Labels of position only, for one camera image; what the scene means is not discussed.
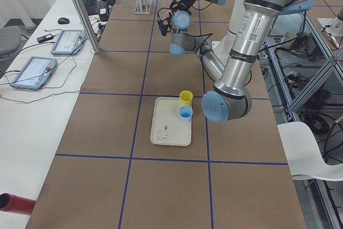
tablet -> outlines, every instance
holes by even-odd
[[[50,78],[56,64],[55,58],[32,56],[10,85],[14,88],[39,90]]]
[[[63,30],[58,35],[51,53],[53,55],[76,54],[81,50],[86,38],[87,36],[84,30]]]

red cylinder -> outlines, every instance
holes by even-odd
[[[36,201],[3,193],[0,195],[0,211],[31,215]]]

yellow cup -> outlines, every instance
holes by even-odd
[[[190,91],[180,92],[181,106],[192,106],[193,93]]]

brown paper mat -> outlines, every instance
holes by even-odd
[[[209,122],[198,58],[169,53],[155,7],[117,1],[27,228],[305,228],[258,63],[251,113]],[[194,11],[190,33],[221,40],[232,6]],[[155,99],[182,90],[195,96],[191,144],[153,145]]]

white desk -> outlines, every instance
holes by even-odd
[[[70,23],[59,25],[59,17],[69,18]],[[44,29],[57,28],[83,28],[71,0],[57,0],[24,47],[37,44],[37,37],[50,33]],[[43,44],[22,51],[8,71],[20,70],[31,56],[51,57],[52,46]],[[74,57],[77,66],[62,88],[33,92],[15,90],[9,85],[3,85],[0,86],[0,94],[8,99],[32,101],[52,93],[80,90],[93,58],[91,48],[89,41],[86,41],[82,50]],[[66,57],[55,58],[59,63]],[[69,57],[58,66],[45,86],[62,85],[73,66],[74,61]],[[8,74],[10,81],[14,76]],[[4,77],[0,79],[0,84],[3,83],[6,83]],[[78,93],[68,93],[31,104],[18,104],[0,99],[0,194],[12,193],[37,199],[77,97]],[[29,216],[26,215],[0,212],[1,228],[25,228],[28,219]]]

